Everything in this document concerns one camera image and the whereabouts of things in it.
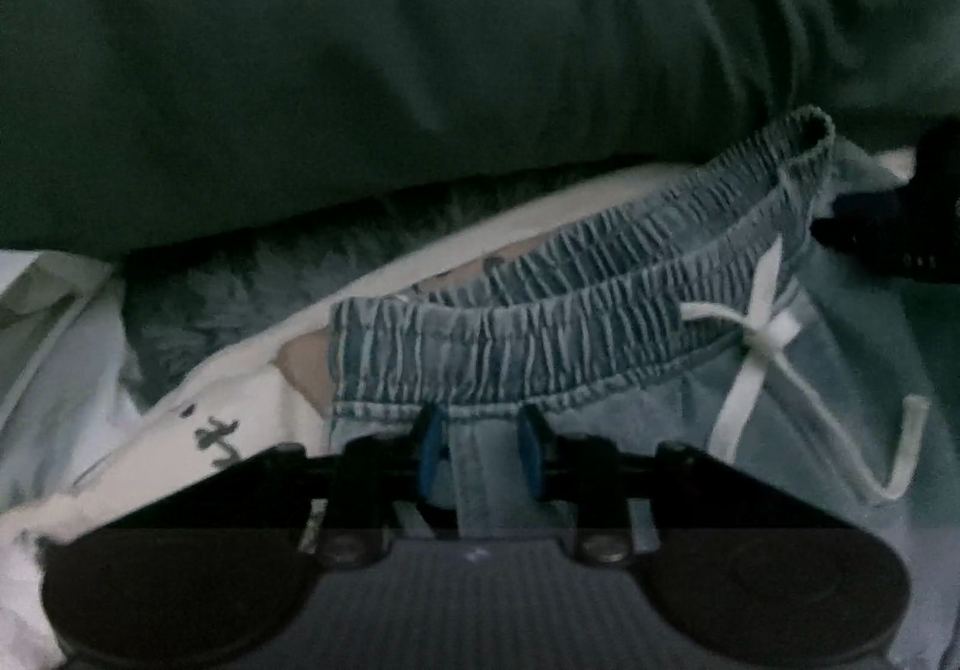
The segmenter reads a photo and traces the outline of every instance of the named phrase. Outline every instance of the light blue denim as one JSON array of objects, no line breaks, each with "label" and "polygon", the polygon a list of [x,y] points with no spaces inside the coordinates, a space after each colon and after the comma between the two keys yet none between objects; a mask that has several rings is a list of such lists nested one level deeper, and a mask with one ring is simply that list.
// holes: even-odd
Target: light blue denim
[{"label": "light blue denim", "polygon": [[[603,435],[650,454],[663,440],[706,448],[743,362],[743,331],[683,322],[680,303],[746,311],[760,256],[784,241],[775,310],[803,332],[786,348],[886,480],[902,400],[933,403],[911,488],[860,495],[800,392],[774,368],[739,443],[736,467],[889,541],[913,596],[892,659],[955,668],[960,612],[960,288],[873,277],[809,235],[841,192],[893,178],[815,107],[773,122],[640,202],[561,230],[541,248],[426,301],[349,299],[333,316],[331,443],[445,408],[462,531],[565,526],[562,505],[527,493],[514,417],[536,402],[560,432]],[[649,515],[635,510],[640,536]]]}]

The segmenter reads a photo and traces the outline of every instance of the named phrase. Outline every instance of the round black pad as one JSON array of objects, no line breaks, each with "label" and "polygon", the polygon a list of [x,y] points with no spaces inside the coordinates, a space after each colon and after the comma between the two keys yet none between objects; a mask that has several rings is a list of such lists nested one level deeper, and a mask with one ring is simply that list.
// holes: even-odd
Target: round black pad
[{"label": "round black pad", "polygon": [[47,555],[42,602],[65,649],[148,670],[222,662],[301,602],[307,560],[264,530],[101,530]]},{"label": "round black pad", "polygon": [[910,596],[899,557],[845,529],[672,531],[650,558],[646,590],[704,647],[778,667],[885,653]]}]

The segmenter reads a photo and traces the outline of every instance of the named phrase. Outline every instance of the metal screw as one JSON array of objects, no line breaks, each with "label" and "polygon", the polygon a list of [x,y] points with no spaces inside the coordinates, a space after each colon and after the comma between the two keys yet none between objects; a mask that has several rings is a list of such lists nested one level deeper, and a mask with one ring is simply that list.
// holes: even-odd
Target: metal screw
[{"label": "metal screw", "polygon": [[323,566],[331,569],[357,567],[367,556],[367,546],[355,534],[335,534],[318,550]]},{"label": "metal screw", "polygon": [[629,557],[632,544],[622,534],[592,534],[580,544],[580,552],[592,563],[616,564]]}]

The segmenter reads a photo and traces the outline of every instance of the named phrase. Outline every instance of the dark green fabric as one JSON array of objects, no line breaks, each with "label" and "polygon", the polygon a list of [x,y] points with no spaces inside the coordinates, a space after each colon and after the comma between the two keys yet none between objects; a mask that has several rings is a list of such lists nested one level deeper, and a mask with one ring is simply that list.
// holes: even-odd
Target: dark green fabric
[{"label": "dark green fabric", "polygon": [[960,112],[960,0],[0,0],[0,247],[112,256],[426,181]]}]

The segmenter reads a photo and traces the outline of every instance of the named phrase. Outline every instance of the white drawstring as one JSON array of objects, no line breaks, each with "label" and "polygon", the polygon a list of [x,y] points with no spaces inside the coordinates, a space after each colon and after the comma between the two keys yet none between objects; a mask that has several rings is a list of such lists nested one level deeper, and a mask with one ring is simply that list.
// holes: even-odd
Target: white drawstring
[{"label": "white drawstring", "polygon": [[930,403],[921,396],[910,395],[904,400],[904,423],[901,439],[896,447],[893,469],[886,486],[877,481],[864,462],[856,442],[836,416],[829,411],[817,390],[793,368],[784,349],[803,330],[803,326],[789,310],[772,317],[776,296],[776,277],[784,255],[784,241],[776,238],[773,248],[763,255],[754,273],[754,288],[747,315],[742,315],[721,304],[711,302],[683,302],[680,315],[683,320],[719,319],[741,326],[744,341],[750,352],[733,380],[733,387],[724,401],[716,424],[710,434],[707,452],[717,459],[732,464],[744,427],[757,404],[757,398],[766,380],[767,366],[774,363],[784,377],[803,394],[819,421],[832,434],[844,462],[851,469],[866,496],[875,501],[901,498],[910,486],[920,458],[923,426],[929,415]]}]

